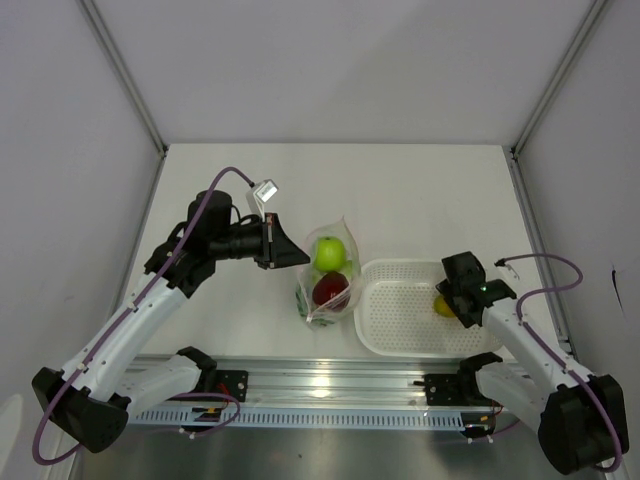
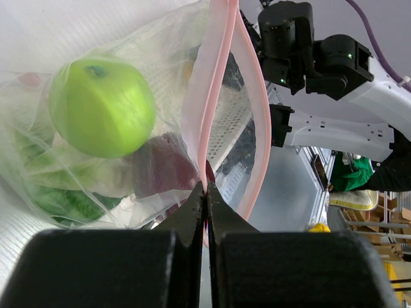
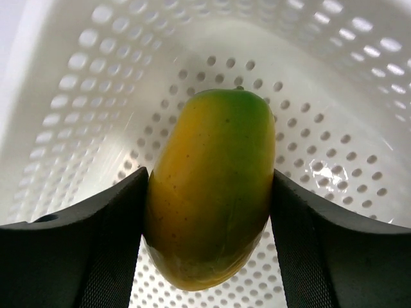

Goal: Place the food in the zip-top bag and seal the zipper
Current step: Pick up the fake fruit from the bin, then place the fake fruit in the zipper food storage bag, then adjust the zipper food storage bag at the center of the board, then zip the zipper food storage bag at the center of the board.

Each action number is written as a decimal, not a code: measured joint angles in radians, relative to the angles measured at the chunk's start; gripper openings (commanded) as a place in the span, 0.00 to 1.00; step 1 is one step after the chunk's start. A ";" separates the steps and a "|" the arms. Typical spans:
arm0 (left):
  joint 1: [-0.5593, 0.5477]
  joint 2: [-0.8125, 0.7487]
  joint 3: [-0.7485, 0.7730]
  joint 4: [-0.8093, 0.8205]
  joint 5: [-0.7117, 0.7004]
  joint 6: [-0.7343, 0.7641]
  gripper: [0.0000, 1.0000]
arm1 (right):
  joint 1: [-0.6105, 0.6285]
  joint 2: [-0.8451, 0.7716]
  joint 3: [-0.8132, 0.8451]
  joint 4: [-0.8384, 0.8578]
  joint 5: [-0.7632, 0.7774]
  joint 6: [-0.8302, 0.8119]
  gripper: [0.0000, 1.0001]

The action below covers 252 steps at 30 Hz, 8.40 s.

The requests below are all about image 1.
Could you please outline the green apple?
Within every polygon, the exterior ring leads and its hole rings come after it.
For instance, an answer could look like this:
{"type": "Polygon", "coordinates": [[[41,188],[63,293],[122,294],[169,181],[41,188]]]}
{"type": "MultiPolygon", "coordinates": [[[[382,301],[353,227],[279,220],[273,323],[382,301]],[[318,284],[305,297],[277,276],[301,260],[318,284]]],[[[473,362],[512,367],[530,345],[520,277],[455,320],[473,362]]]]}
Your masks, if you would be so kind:
{"type": "Polygon", "coordinates": [[[320,237],[315,242],[314,267],[321,272],[340,270],[347,261],[344,243],[337,237],[320,237]]]}

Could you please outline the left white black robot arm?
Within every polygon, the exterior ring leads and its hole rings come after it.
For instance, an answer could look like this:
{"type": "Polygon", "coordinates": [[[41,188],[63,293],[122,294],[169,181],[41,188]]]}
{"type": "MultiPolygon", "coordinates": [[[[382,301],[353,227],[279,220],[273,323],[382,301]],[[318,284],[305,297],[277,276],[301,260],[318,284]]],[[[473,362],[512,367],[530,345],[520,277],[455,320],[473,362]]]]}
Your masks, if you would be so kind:
{"type": "Polygon", "coordinates": [[[232,197],[200,192],[144,265],[143,275],[96,336],[64,366],[42,368],[32,388],[52,422],[79,446],[99,453],[122,434],[129,420],[167,400],[213,398],[234,402],[218,379],[217,362],[184,347],[159,366],[126,379],[130,363],[153,334],[226,260],[252,259],[264,270],[309,263],[265,209],[277,187],[265,180],[250,187],[250,214],[233,221],[232,197]]]}

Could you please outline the red apple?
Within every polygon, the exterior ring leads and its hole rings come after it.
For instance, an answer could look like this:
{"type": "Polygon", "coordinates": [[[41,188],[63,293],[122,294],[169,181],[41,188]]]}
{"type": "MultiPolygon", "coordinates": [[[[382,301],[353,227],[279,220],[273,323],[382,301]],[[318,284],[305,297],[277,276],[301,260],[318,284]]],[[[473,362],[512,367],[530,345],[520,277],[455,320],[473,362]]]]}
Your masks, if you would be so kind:
{"type": "Polygon", "coordinates": [[[336,300],[343,291],[349,287],[349,282],[339,272],[329,272],[322,278],[312,291],[312,301],[316,306],[328,304],[328,308],[332,311],[342,311],[349,303],[350,296],[345,294],[339,301],[336,300]]]}

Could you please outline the clear pink zip top bag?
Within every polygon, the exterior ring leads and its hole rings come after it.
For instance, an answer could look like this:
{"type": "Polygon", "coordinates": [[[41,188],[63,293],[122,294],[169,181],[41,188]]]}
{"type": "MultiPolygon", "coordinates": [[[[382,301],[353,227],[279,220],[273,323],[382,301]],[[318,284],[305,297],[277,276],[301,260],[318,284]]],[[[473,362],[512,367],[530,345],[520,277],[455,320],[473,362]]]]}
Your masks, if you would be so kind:
{"type": "Polygon", "coordinates": [[[310,329],[341,322],[355,310],[363,289],[358,245],[345,219],[311,232],[304,251],[310,263],[297,268],[298,314],[310,329]]]}

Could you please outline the green lettuce leaf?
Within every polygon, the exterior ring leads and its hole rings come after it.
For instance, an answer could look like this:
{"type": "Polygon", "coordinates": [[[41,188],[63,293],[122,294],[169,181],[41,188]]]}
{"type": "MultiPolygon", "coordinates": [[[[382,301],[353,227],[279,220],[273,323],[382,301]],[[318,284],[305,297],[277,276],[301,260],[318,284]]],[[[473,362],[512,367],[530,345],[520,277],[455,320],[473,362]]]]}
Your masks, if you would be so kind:
{"type": "Polygon", "coordinates": [[[328,307],[312,306],[300,285],[296,287],[295,298],[298,314],[309,328],[333,325],[343,317],[341,313],[331,311],[328,307]]]}

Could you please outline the pale green cabbage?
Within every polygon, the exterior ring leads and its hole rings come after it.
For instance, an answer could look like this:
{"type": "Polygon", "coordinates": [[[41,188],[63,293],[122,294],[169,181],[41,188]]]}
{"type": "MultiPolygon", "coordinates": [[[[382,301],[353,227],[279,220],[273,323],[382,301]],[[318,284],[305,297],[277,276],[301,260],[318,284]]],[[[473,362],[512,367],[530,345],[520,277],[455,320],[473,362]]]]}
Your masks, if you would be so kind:
{"type": "MultiPolygon", "coordinates": [[[[353,271],[351,269],[347,269],[347,268],[343,268],[341,270],[339,270],[339,273],[341,275],[343,275],[346,280],[349,283],[352,283],[354,281],[355,278],[355,274],[353,273],[353,271]]],[[[315,285],[317,284],[322,278],[324,278],[326,275],[328,275],[328,272],[321,272],[319,270],[316,269],[312,269],[311,270],[311,274],[310,274],[310,279],[309,281],[315,285]]]]}

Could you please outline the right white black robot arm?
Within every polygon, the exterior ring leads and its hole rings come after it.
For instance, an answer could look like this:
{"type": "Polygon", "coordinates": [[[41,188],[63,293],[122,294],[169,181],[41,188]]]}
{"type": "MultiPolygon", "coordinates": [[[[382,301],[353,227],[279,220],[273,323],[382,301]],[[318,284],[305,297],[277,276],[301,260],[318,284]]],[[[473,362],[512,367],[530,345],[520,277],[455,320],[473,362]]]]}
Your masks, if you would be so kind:
{"type": "Polygon", "coordinates": [[[534,291],[517,295],[502,279],[489,280],[480,260],[463,252],[441,261],[445,278],[436,289],[461,324],[497,337],[521,373],[495,354],[460,365],[458,395],[468,403],[484,398],[506,407],[537,436],[556,471],[585,468],[617,471],[629,450],[624,393],[610,375],[596,375],[569,353],[543,339],[525,317],[534,291]]]}

